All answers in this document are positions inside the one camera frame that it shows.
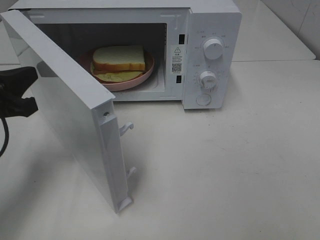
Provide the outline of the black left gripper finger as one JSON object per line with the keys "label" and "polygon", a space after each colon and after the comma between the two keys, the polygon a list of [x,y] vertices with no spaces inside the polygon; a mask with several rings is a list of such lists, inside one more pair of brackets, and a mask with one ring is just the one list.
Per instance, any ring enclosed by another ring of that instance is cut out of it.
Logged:
{"label": "black left gripper finger", "polygon": [[21,98],[37,79],[37,71],[32,66],[1,70],[0,94]]}
{"label": "black left gripper finger", "polygon": [[38,111],[34,97],[0,99],[0,115],[4,118],[29,117]]}

